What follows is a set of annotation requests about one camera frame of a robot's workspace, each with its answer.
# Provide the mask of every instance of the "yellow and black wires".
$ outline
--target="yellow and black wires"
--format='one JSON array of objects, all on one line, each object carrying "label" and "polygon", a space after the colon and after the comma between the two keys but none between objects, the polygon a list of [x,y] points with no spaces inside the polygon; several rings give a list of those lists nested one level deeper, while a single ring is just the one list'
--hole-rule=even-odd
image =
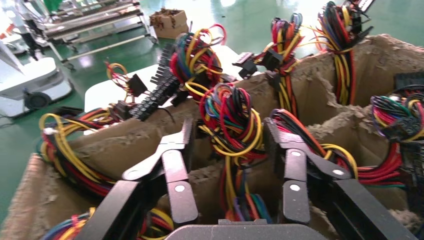
[{"label": "yellow and black wires", "polygon": [[342,6],[337,6],[329,1],[324,11],[318,14],[320,29],[307,27],[320,35],[315,35],[317,48],[323,51],[321,44],[327,45],[327,50],[334,53],[334,66],[337,77],[336,99],[339,104],[353,105],[356,94],[356,71],[352,48],[362,41],[373,29],[367,28],[361,32],[362,23],[360,16],[366,16],[357,4],[345,1]]},{"label": "yellow and black wires", "polygon": [[[71,219],[59,223],[50,229],[41,240],[73,240],[95,210],[94,207],[91,207],[89,212],[74,215]],[[137,240],[164,240],[175,229],[172,219],[157,208],[150,210],[148,216],[150,220],[143,221]]]},{"label": "yellow and black wires", "polygon": [[69,137],[81,131],[97,131],[105,125],[119,122],[113,107],[98,108],[80,116],[44,114],[39,120],[41,141],[39,155],[62,177],[86,194],[104,197],[115,181],[82,162],[68,143]]}]

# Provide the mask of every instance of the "machine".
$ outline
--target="machine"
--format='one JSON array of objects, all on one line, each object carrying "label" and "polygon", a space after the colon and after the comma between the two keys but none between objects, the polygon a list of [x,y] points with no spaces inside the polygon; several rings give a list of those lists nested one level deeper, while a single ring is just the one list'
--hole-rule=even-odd
[{"label": "machine", "polygon": [[2,42],[0,69],[0,113],[8,118],[44,108],[73,89],[52,57],[22,65]]},{"label": "machine", "polygon": [[265,219],[196,225],[199,216],[188,182],[195,139],[193,120],[162,137],[156,152],[122,174],[76,240],[136,239],[147,212],[168,194],[177,228],[166,240],[325,240],[308,227],[309,200],[320,207],[343,240],[416,239],[344,168],[314,154],[296,134],[264,120],[264,143],[281,186],[279,223]]}]

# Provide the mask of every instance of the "torn cardboard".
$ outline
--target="torn cardboard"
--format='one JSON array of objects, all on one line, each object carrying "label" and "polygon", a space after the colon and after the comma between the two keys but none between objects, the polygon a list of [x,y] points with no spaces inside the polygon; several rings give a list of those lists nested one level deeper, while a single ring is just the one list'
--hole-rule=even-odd
[{"label": "torn cardboard", "polygon": [[[293,90],[299,105],[299,118],[320,143],[334,143],[352,153],[359,166],[375,165],[386,154],[387,142],[374,132],[370,123],[369,104],[372,95],[383,95],[393,88],[393,74],[423,70],[423,49],[393,39],[388,35],[368,37],[354,48],[357,72],[357,106],[336,103],[333,88],[336,82],[331,53],[302,60],[292,72]],[[238,83],[252,96],[254,108],[261,117],[268,116],[277,107],[274,92],[263,75]],[[176,132],[186,117],[198,117],[198,107],[186,101],[178,108],[168,108],[177,124],[169,116],[156,112],[146,122],[128,120],[97,133],[82,136],[72,142],[72,148],[86,164],[111,177],[121,173],[150,156],[162,136]],[[194,164],[189,181],[201,214],[201,223],[216,223],[222,218],[218,201],[218,180],[221,163],[208,161],[210,150],[207,140],[196,141]],[[272,172],[271,165],[263,164],[248,174],[252,192],[261,194],[270,210],[277,209],[281,183]],[[402,211],[399,221],[414,228],[421,220],[408,217],[405,196],[398,189],[372,189],[371,192],[388,209]],[[39,239],[49,228],[81,214],[96,205],[63,180],[57,178],[50,166],[36,156],[31,157],[19,188],[13,198],[2,230],[1,239]],[[168,209],[164,196],[158,206]],[[337,239],[323,217],[322,211],[311,208],[311,227],[329,239]]]}]

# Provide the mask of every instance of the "cable bundle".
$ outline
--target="cable bundle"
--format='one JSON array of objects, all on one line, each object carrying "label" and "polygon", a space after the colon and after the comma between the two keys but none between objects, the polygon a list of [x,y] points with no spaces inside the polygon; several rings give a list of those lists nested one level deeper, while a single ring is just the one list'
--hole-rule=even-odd
[{"label": "cable bundle", "polygon": [[83,163],[71,149],[68,138],[76,132],[96,131],[119,121],[112,107],[98,108],[77,117],[44,114],[39,120],[41,141],[38,153],[72,185],[103,198],[115,181]]},{"label": "cable bundle", "polygon": [[344,148],[334,144],[320,144],[306,127],[285,109],[274,109],[270,116],[278,129],[284,133],[299,135],[317,155],[350,171],[358,179],[358,168],[354,157]]},{"label": "cable bundle", "polygon": [[[223,31],[223,37],[213,38],[210,29],[218,27]],[[204,42],[201,37],[210,39]],[[175,53],[172,55],[169,66],[172,73],[181,84],[194,82],[206,88],[212,88],[221,82],[221,62],[212,50],[212,46],[225,44],[227,32],[220,24],[210,28],[202,28],[196,33],[184,33],[176,40]],[[200,99],[196,94],[190,93],[196,101]]]},{"label": "cable bundle", "polygon": [[372,121],[377,131],[387,139],[408,143],[424,134],[424,94],[373,96]]},{"label": "cable bundle", "polygon": [[194,82],[185,86],[201,97],[199,110],[204,125],[199,128],[211,137],[213,149],[225,157],[220,181],[225,217],[232,221],[265,218],[271,223],[264,201],[249,192],[246,182],[246,170],[265,161],[262,121],[252,108],[251,96],[231,83],[219,83],[212,89]]},{"label": "cable bundle", "polygon": [[[363,24],[361,15],[366,16],[358,5],[351,1],[345,1],[342,6],[337,6],[333,1],[329,1],[324,11],[318,14],[321,29],[307,27],[321,35],[315,35],[316,41],[312,42],[319,50],[323,51],[320,44],[325,44],[327,50],[334,53],[337,77],[335,95],[337,102],[342,105],[352,105],[355,101],[356,72],[352,48],[362,41],[373,28],[371,26],[361,32]],[[319,41],[319,38],[325,38],[328,42]]]},{"label": "cable bundle", "polygon": [[361,184],[369,187],[403,187],[397,172],[401,165],[397,144],[390,146],[385,160],[379,166],[357,167],[354,157],[347,150],[335,144],[319,144],[305,126],[287,110],[274,109],[270,118],[280,131],[299,135],[315,154],[350,171]]},{"label": "cable bundle", "polygon": [[302,21],[302,14],[293,13],[290,22],[275,18],[271,23],[272,48],[282,56],[277,69],[280,74],[280,82],[275,90],[280,107],[287,109],[296,117],[298,116],[298,106],[293,93],[290,72],[297,63],[294,50],[304,38],[299,31]]},{"label": "cable bundle", "polygon": [[[73,240],[95,212],[91,207],[89,212],[74,215],[50,229],[41,240]],[[143,221],[137,240],[164,240],[173,230],[172,219],[157,208],[149,212],[150,221]]]}]

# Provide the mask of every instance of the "cardboard box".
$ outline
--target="cardboard box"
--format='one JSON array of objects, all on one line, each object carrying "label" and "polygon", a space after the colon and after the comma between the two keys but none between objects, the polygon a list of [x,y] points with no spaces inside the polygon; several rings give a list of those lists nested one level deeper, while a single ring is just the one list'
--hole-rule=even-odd
[{"label": "cardboard box", "polygon": [[154,31],[158,38],[176,39],[181,33],[188,33],[189,26],[187,23],[184,23],[183,25],[176,26],[175,28],[154,28]]},{"label": "cardboard box", "polygon": [[150,25],[155,29],[174,29],[181,25],[187,25],[187,16],[184,10],[172,10],[162,8],[149,16]]},{"label": "cardboard box", "polygon": [[[300,120],[309,125],[311,134],[320,143],[334,143],[348,150],[359,166],[376,165],[386,155],[386,139],[375,133],[369,120],[370,97],[384,95],[393,88],[393,74],[423,69],[424,49],[401,42],[388,35],[367,37],[354,48],[357,72],[356,106],[336,103],[333,86],[336,74],[331,53],[302,60],[292,72],[293,91],[299,106]],[[237,83],[248,91],[255,109],[264,118],[278,106],[274,91],[263,75]],[[122,172],[149,157],[164,135],[180,130],[184,118],[198,117],[198,106],[189,100],[177,108],[170,107],[177,124],[158,111],[146,122],[128,120],[102,131],[82,136],[71,143],[77,156],[92,168],[111,177],[120,178]],[[189,174],[202,224],[216,224],[221,214],[218,182],[222,163],[207,159],[211,146],[207,139],[197,140],[192,171]],[[260,194],[271,214],[277,211],[281,183],[272,174],[271,162],[253,168],[248,174],[250,191]],[[405,196],[397,188],[373,189],[372,193],[388,209],[406,209]],[[94,202],[77,193],[54,174],[39,158],[33,156],[19,188],[12,200],[7,219],[3,223],[1,239],[35,240],[46,231],[81,214]],[[158,206],[169,209],[164,196]],[[310,226],[328,239],[339,239],[329,228],[323,213],[311,209]],[[410,219],[403,219],[406,224]]]}]

